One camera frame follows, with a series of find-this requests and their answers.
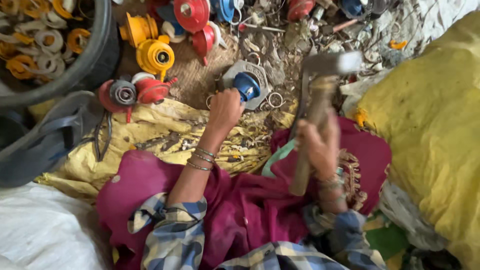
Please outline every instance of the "plaid sleeve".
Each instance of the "plaid sleeve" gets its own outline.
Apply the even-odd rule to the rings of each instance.
[[[370,249],[363,236],[365,216],[353,210],[338,215],[322,213],[318,206],[307,206],[304,218],[311,234],[323,235],[326,240],[323,243],[328,243],[328,255],[347,268],[386,269],[382,255]]]
[[[204,197],[194,203],[177,203],[166,208],[166,193],[144,202],[130,217],[128,229],[136,233],[153,223],[147,236],[142,269],[198,269],[204,250]]]

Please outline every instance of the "hammer head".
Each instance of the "hammer head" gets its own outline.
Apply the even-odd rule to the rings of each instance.
[[[346,75],[360,70],[362,54],[350,51],[331,54],[317,54],[303,60],[303,70],[317,73],[320,76]]]

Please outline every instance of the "blue plastic cap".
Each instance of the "blue plastic cap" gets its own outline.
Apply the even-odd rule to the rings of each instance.
[[[172,23],[172,25],[173,25],[173,28],[175,29],[176,36],[185,34],[185,29],[181,27],[179,23]]]
[[[211,0],[210,3],[215,8],[219,21],[232,21],[233,13],[235,11],[233,0]]]
[[[240,92],[240,101],[246,102],[260,95],[258,83],[245,72],[238,73],[233,79],[233,87]]]
[[[342,6],[353,16],[360,16],[362,14],[360,0],[342,0]]]

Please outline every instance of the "hammer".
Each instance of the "hammer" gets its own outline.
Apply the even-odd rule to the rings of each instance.
[[[318,126],[323,131],[327,121],[326,109],[330,105],[331,95],[335,90],[339,75],[346,75],[358,71],[362,63],[362,54],[352,51],[337,54],[317,54],[308,56],[303,61],[303,76],[317,74],[318,77],[310,83],[312,101],[307,110],[308,122]],[[301,146],[295,178],[288,187],[288,191],[296,196],[303,196],[310,179],[311,165],[307,155],[308,148]]]

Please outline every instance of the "gray plastic part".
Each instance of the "gray plastic part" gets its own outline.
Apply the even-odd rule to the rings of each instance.
[[[246,109],[254,110],[260,105],[260,103],[262,103],[262,101],[265,99],[269,92],[265,70],[261,66],[240,60],[233,64],[227,70],[227,72],[223,74],[221,80],[221,87],[223,87],[223,89],[232,88],[233,79],[240,72],[245,72],[250,75],[255,81],[258,82],[258,86],[260,86],[260,95],[256,98],[250,99],[249,101],[247,101],[247,104],[245,104]]]

